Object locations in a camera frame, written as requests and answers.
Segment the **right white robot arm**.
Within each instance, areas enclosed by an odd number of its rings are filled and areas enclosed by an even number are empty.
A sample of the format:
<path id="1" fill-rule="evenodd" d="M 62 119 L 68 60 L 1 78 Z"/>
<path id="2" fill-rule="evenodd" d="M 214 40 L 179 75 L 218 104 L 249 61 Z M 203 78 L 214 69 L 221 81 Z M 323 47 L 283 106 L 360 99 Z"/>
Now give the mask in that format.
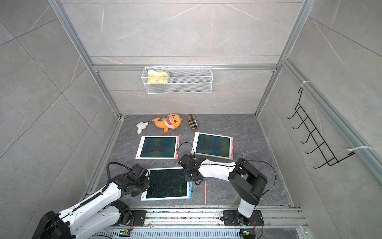
<path id="1" fill-rule="evenodd" d="M 233 225 L 249 226 L 255 222 L 253 213 L 259 205 L 267 177 L 248 160 L 243 158 L 237 162 L 214 162 L 208 159 L 194 159 L 183 155 L 179 164 L 184 168 L 187 177 L 199 185 L 206 178 L 215 178 L 231 183 L 241 201 L 234 216 L 224 216 L 223 219 Z"/>

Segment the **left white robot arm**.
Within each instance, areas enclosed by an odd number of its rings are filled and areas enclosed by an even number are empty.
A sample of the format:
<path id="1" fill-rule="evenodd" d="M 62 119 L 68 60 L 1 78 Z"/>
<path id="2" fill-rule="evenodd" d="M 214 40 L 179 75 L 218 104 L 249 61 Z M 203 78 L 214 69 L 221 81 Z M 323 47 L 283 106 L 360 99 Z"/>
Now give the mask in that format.
<path id="1" fill-rule="evenodd" d="M 138 196 L 149 188 L 149 171 L 136 164 L 128 167 L 115 165 L 127 171 L 111 176 L 106 165 L 107 181 L 103 188 L 78 204 L 59 213 L 49 211 L 38 223 L 34 239 L 87 239 L 106 227 L 118 224 L 133 227 L 134 217 L 130 207 L 122 202 L 125 195 Z"/>

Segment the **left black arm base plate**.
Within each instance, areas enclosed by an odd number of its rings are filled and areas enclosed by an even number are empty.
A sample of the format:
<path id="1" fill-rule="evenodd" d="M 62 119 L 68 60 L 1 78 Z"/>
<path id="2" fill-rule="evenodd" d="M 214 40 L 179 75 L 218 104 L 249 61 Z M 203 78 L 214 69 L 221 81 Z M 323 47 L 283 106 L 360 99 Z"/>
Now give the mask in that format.
<path id="1" fill-rule="evenodd" d="M 122 213 L 120 215 L 120 219 L 117 222 L 117 225 L 121 227 L 130 227 L 131 225 L 133 227 L 142 227 L 145 222 L 146 212 L 147 211 L 145 210 L 133 210 L 126 213 Z"/>

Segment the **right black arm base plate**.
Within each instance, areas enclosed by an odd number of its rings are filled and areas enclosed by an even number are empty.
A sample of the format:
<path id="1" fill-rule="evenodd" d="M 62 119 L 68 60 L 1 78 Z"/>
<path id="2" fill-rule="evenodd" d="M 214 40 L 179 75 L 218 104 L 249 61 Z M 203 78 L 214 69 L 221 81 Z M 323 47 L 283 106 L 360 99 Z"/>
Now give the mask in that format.
<path id="1" fill-rule="evenodd" d="M 254 210 L 249 218 L 239 214 L 238 210 L 224 210 L 220 220 L 225 226 L 264 226 L 263 215 L 259 210 Z"/>

